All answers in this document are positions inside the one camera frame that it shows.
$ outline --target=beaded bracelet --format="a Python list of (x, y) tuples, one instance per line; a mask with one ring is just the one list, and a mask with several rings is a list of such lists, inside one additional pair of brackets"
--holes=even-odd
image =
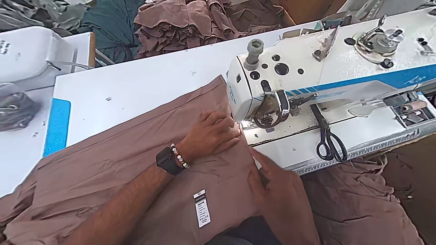
[(174, 144), (174, 143), (171, 144), (171, 150), (174, 152), (174, 154), (176, 155), (176, 158), (179, 160), (179, 162), (181, 162), (185, 168), (189, 168), (189, 164), (183, 161), (182, 156), (177, 151), (176, 144)]

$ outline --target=white label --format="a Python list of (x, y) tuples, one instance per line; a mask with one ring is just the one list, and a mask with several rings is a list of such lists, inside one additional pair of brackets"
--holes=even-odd
[(195, 210), (197, 210), (198, 227), (201, 228), (211, 222), (208, 203), (206, 202), (206, 192), (204, 190), (194, 195)]

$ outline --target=finger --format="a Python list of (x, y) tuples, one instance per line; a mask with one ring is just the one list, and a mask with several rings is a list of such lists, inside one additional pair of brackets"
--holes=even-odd
[(222, 142), (229, 141), (229, 140), (231, 140), (233, 138), (238, 137), (240, 134), (241, 134), (241, 130), (240, 129), (229, 130), (227, 132), (220, 133), (218, 135), (219, 143), (221, 144)]
[(224, 118), (215, 125), (213, 125), (218, 132), (228, 131), (229, 128), (235, 126), (235, 122), (230, 117)]
[(250, 190), (253, 194), (255, 202), (260, 203), (265, 196), (265, 188), (263, 187), (259, 172), (257, 171), (257, 167), (254, 164), (251, 166), (247, 182), (250, 186)]
[(251, 155), (260, 162), (262, 168), (266, 172), (266, 176), (271, 176), (275, 171), (283, 170), (273, 160), (253, 149), (252, 147), (249, 147), (249, 151)]
[(224, 112), (214, 112), (204, 122), (206, 123), (206, 125), (209, 126), (215, 124), (218, 120), (224, 119), (226, 117), (227, 115)]
[(214, 111), (212, 110), (207, 110), (207, 111), (203, 111), (202, 113), (200, 113), (200, 121), (203, 122), (205, 121)]
[(215, 149), (212, 154), (217, 154), (220, 152), (223, 152), (229, 148), (232, 148), (234, 145), (236, 145), (239, 142), (239, 138), (232, 138), (229, 141), (222, 142), (217, 149)]
[(267, 180), (271, 180), (273, 178), (273, 175), (271, 174), (271, 171), (265, 171), (263, 167), (259, 169), (259, 173), (263, 175)]

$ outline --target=black-handled scissors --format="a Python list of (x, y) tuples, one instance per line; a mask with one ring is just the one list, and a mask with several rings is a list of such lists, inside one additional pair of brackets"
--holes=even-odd
[[(312, 104), (312, 105), (310, 105), (310, 109), (312, 109), (312, 112), (315, 115), (315, 118), (317, 119), (318, 124), (320, 125), (320, 130), (321, 130), (321, 142), (317, 146), (318, 156), (321, 159), (327, 160), (327, 161), (333, 160), (334, 158), (338, 162), (346, 161), (348, 158), (347, 149), (345, 148), (344, 143), (342, 143), (342, 141), (339, 139), (339, 137), (330, 131), (330, 127), (329, 127), (326, 119), (321, 114), (320, 109), (318, 108), (318, 105)], [(333, 144), (332, 138), (335, 139), (336, 142), (338, 143), (338, 145), (341, 147), (342, 156), (339, 155), (336, 147)], [(323, 146), (325, 151), (326, 151), (325, 156), (323, 156), (320, 152), (321, 146)]]

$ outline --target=brown garment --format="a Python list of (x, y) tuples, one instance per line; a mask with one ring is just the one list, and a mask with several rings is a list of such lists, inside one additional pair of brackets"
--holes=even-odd
[[(4, 234), (8, 241), (16, 245), (36, 241), (61, 244), (127, 182), (155, 164), (159, 151), (180, 141), (207, 109), (229, 112), (221, 76), (42, 159), (21, 187), (0, 199), (0, 224), (7, 224)], [(237, 226), (255, 214), (247, 183), (251, 164), (253, 159), (243, 140), (225, 152), (198, 160), (164, 188), (126, 244), (203, 245), (216, 234)], [(33, 199), (29, 186), (34, 189)], [(192, 196), (203, 189), (211, 222), (198, 228)], [(26, 210), (15, 205), (23, 198)]]
[(281, 28), (282, 7), (269, 0), (157, 0), (139, 8), (137, 58), (199, 47)]
[(380, 175), (387, 162), (352, 160), (302, 176), (324, 245), (422, 245), (394, 189)]
[(280, 29), (283, 14), (284, 9), (270, 0), (249, 0), (232, 5), (228, 16), (238, 31), (257, 34)]

